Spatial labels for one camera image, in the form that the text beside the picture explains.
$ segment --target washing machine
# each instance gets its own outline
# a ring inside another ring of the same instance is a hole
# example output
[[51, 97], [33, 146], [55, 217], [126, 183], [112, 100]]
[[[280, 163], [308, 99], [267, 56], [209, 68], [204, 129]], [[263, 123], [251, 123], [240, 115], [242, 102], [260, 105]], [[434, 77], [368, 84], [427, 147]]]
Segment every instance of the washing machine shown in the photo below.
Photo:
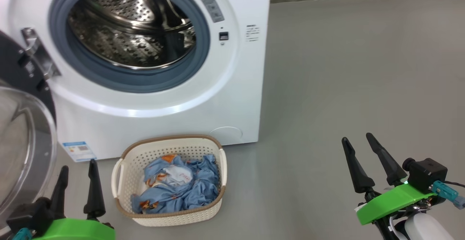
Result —
[[50, 90], [75, 161], [136, 141], [256, 142], [269, 0], [0, 0], [17, 65]]

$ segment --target laundry basket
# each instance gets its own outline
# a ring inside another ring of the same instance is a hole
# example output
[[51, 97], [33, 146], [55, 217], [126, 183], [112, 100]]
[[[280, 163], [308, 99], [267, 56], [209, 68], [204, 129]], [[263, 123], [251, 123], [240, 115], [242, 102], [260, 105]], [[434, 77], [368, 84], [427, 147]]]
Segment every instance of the laundry basket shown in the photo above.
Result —
[[[221, 183], [218, 197], [207, 206], [191, 210], [144, 215], [134, 213], [131, 208], [131, 194], [142, 194], [145, 190], [144, 168], [154, 159], [167, 154], [178, 154], [183, 160], [202, 159], [203, 155], [213, 154]], [[146, 139], [128, 147], [113, 168], [112, 193], [118, 210], [140, 225], [146, 227], [185, 225], [208, 220], [216, 215], [225, 193], [226, 179], [226, 155], [216, 139], [206, 135], [170, 136]]]

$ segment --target teal connector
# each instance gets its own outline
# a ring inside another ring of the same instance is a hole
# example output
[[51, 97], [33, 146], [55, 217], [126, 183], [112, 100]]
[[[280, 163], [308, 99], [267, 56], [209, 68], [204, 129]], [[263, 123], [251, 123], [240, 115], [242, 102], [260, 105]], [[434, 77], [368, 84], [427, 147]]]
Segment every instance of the teal connector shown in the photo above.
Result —
[[435, 181], [433, 183], [432, 189], [433, 193], [436, 193], [438, 196], [443, 197], [458, 209], [465, 208], [465, 198], [458, 195], [458, 192], [449, 187], [448, 185], [444, 184], [440, 181]]
[[31, 240], [32, 234], [27, 228], [21, 228], [13, 240]]

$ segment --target sticker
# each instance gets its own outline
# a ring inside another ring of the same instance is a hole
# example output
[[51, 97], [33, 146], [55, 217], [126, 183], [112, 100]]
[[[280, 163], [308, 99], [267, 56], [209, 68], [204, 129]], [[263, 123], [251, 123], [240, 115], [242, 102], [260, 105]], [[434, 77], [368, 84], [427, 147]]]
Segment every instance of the sticker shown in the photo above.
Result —
[[260, 28], [257, 25], [247, 25], [246, 42], [259, 40]]
[[214, 23], [223, 21], [225, 18], [223, 17], [223, 13], [218, 7], [218, 3], [216, 0], [202, 0], [205, 5], [205, 8], [208, 10], [208, 13], [211, 16], [211, 19]]
[[354, 209], [355, 212], [358, 212], [358, 211], [359, 211], [360, 209], [362, 209], [362, 207], [364, 207], [366, 204], [367, 204], [367, 203], [365, 203], [365, 204], [363, 204], [363, 205], [361, 205], [361, 206], [356, 207], [356, 208]]
[[63, 147], [75, 162], [97, 159], [86, 142], [63, 143]]

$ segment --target blue fabric with print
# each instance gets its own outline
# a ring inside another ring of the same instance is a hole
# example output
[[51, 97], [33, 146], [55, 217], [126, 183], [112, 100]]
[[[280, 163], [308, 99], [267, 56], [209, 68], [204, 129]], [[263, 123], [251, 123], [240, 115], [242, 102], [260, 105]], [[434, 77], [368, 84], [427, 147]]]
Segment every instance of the blue fabric with print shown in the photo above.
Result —
[[[166, 176], [171, 175], [169, 169], [173, 166], [191, 170], [191, 174], [186, 174], [191, 175], [191, 180], [179, 186], [168, 184], [166, 181], [170, 178], [166, 179]], [[204, 155], [202, 160], [190, 160], [186, 163], [179, 155], [155, 159], [144, 169], [144, 182], [153, 185], [141, 195], [131, 195], [135, 213], [167, 213], [194, 209], [210, 204], [219, 194], [218, 168], [212, 154]]]

